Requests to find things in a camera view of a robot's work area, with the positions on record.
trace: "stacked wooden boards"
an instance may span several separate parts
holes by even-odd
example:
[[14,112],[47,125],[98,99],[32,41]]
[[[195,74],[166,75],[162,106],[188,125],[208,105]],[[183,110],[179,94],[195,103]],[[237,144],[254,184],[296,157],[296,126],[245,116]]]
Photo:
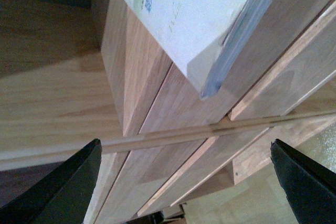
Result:
[[[101,138],[104,155],[88,223],[126,221],[183,202],[193,192],[209,193],[216,177],[230,179],[220,183],[226,186],[231,178],[220,176],[223,169],[237,169],[249,150],[267,145],[265,139],[296,143],[335,118],[332,0],[274,0],[228,75],[230,83],[206,101],[122,0],[108,1],[106,22],[103,9],[92,10],[99,13],[97,30],[103,28],[103,61],[88,10],[3,3],[2,167],[60,161]],[[325,60],[316,63],[314,52]],[[298,71],[316,67],[311,77]],[[283,89],[279,77],[287,68],[294,81]],[[232,108],[232,119],[250,113],[244,103],[268,111],[265,94],[279,108],[267,114],[274,116],[225,116]]]
[[329,1],[273,0],[219,93],[202,101],[125,2],[110,0],[102,55],[123,134],[217,123]]

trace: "wood grain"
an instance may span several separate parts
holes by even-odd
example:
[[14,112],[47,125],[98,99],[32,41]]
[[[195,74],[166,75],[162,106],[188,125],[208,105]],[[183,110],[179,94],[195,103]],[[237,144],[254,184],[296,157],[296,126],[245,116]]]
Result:
[[287,124],[270,129],[252,146],[233,159],[235,185],[271,163],[271,142],[279,138],[292,147],[296,147],[336,122],[333,120],[305,121]]
[[1,169],[64,161],[94,138],[120,139],[90,10],[1,5]]
[[97,38],[100,45],[103,41],[109,2],[110,0],[92,0],[91,2],[92,18],[95,24],[94,26],[97,31]]
[[285,115],[336,75],[336,2],[232,109],[231,119]]
[[172,64],[136,15],[128,12],[123,134],[137,135]]
[[101,54],[119,122],[123,127],[128,8],[124,0],[110,0]]
[[201,101],[192,85],[172,66],[140,133],[218,122],[310,24],[329,0],[273,0],[242,50],[222,88]]
[[336,111],[336,77],[294,108],[290,115],[309,115]]
[[131,151],[98,216],[97,223],[131,219],[204,140]]
[[[115,114],[115,124],[119,126],[119,122]],[[135,137],[122,137],[121,130],[113,131],[109,138],[102,139],[103,153],[126,152],[130,150],[139,150],[143,148],[152,148],[164,146],[174,143],[184,143],[200,138],[207,138],[209,136],[222,136],[234,134],[239,132],[253,131],[260,127],[274,127],[279,125],[286,125],[288,123],[298,123],[310,119],[334,119],[336,113],[318,113],[309,114],[308,116],[286,115],[275,116],[272,118],[241,120],[230,122],[228,118],[224,118],[219,123],[209,126],[193,127],[177,131],[167,131],[160,133],[151,133],[146,135],[138,135]],[[1,121],[0,130],[6,134],[16,132],[21,134],[22,142],[20,145],[26,144],[25,148],[13,147],[11,151],[3,150],[0,152],[0,170],[16,169],[20,167],[48,164],[50,162],[60,162],[68,159],[75,152],[79,151],[87,141],[83,137],[78,137],[75,141],[63,144],[61,139],[55,136],[53,138],[56,143],[46,142],[46,132],[44,129],[51,130],[54,127],[62,127],[61,134],[71,132],[73,129],[80,129],[85,127],[87,134],[90,131],[99,131],[103,127],[101,123],[92,124],[92,121],[87,122],[88,117],[79,119],[75,122],[72,119],[65,118],[55,120],[30,120],[22,122],[3,122]],[[58,134],[57,129],[51,131],[52,134]],[[36,142],[29,144],[25,142],[26,134],[37,137]]]
[[206,182],[201,184],[195,190],[193,190],[190,194],[180,200],[179,204],[182,202],[187,202],[192,199],[196,199],[208,194],[213,194],[217,191],[221,191],[234,186],[233,181],[233,169],[232,162],[222,168],[219,172],[217,172],[214,176],[209,178]]
[[210,137],[138,211],[143,216],[174,205],[216,174],[266,129]]
[[98,179],[84,218],[84,224],[95,223],[127,155],[127,152],[122,152],[101,156]]

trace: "light wood surface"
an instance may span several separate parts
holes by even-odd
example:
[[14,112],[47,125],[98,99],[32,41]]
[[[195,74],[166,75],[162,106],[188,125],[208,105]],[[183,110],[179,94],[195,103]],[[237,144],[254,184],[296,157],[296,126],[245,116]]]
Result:
[[110,0],[101,54],[119,122],[123,127],[128,8],[124,0]]
[[98,216],[97,223],[131,219],[204,140],[131,151]]
[[264,131],[264,128],[260,128],[209,138],[138,211],[138,215],[144,216],[178,203],[229,163],[245,145],[258,139]]
[[317,112],[336,111],[336,77],[324,84],[318,91],[304,100],[289,114],[314,114]]
[[336,2],[232,109],[231,119],[285,115],[336,75]]
[[125,136],[137,135],[172,62],[124,0],[109,0],[104,65]]
[[187,202],[208,194],[215,193],[234,186],[232,162],[218,171],[214,176],[201,184],[190,194],[180,200],[180,203]]
[[97,31],[97,38],[98,38],[100,45],[103,41],[109,2],[110,0],[92,0],[91,1],[92,18],[95,24],[94,26]]
[[124,135],[138,134],[171,64],[168,55],[130,10],[126,35]]
[[257,142],[233,159],[235,185],[271,163],[270,146],[275,139],[279,138],[290,146],[296,147],[335,122],[336,119],[306,121],[270,129]]
[[[121,129],[119,128],[118,119],[116,112],[114,112],[114,123],[115,128],[112,129],[109,137],[102,138],[103,153],[115,153],[115,152],[126,152],[130,150],[138,150],[142,148],[151,148],[157,146],[164,146],[174,143],[184,143],[188,141],[193,141],[200,138],[207,138],[209,136],[222,136],[228,134],[234,134],[239,132],[253,131],[260,127],[274,127],[279,125],[286,125],[288,123],[298,123],[306,120],[317,120],[317,119],[333,119],[336,117],[336,113],[322,113],[322,114],[309,114],[308,116],[298,114],[298,115],[286,115],[286,116],[276,116],[273,118],[264,119],[253,119],[253,120],[242,120],[231,122],[228,118],[224,118],[219,123],[209,126],[194,127],[189,129],[177,130],[177,131],[167,131],[160,133],[151,133],[146,135],[138,135],[135,137],[122,137]],[[60,162],[68,159],[75,152],[79,151],[87,143],[87,139],[84,137],[77,137],[75,141],[67,141],[64,144],[61,139],[57,136],[59,134],[67,134],[67,132],[72,132],[72,134],[79,134],[82,132],[81,129],[85,128],[88,132],[96,131],[97,129],[102,129],[101,124],[92,125],[92,121],[87,123],[90,117],[76,118],[75,122],[71,119],[65,118],[60,119],[55,122],[55,120],[34,120],[29,122],[4,122],[1,121],[0,127],[1,131],[5,134],[20,134],[22,138],[22,144],[26,144],[24,148],[20,148],[20,145],[12,146],[11,151],[3,150],[0,153],[0,170],[15,169],[26,166],[48,164],[50,162]],[[62,131],[58,132],[57,127],[61,127]],[[51,134],[57,134],[54,137],[57,143],[46,142],[46,136],[50,137],[44,130],[48,130]],[[25,135],[33,135],[36,142],[27,143],[24,141]],[[12,143],[18,143],[18,140],[14,137],[8,138],[14,139]]]
[[277,60],[329,0],[273,0],[214,97],[201,101],[174,65],[141,133],[218,122]]
[[0,168],[121,139],[90,10],[0,0]]
[[84,218],[84,224],[94,224],[109,194],[109,191],[127,157],[127,152],[111,153],[101,156],[96,187]]

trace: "wood edge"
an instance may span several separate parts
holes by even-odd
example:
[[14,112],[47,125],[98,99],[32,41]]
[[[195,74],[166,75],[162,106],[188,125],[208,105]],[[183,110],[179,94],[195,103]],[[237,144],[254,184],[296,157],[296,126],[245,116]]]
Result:
[[264,76],[253,85],[247,94],[231,110],[229,117],[232,121],[241,119],[243,111],[262,93],[273,80],[279,76],[287,65],[300,54],[313,40],[336,18],[336,0],[328,3],[323,12],[318,14],[312,24],[309,24],[286,49],[280,59],[264,74]]

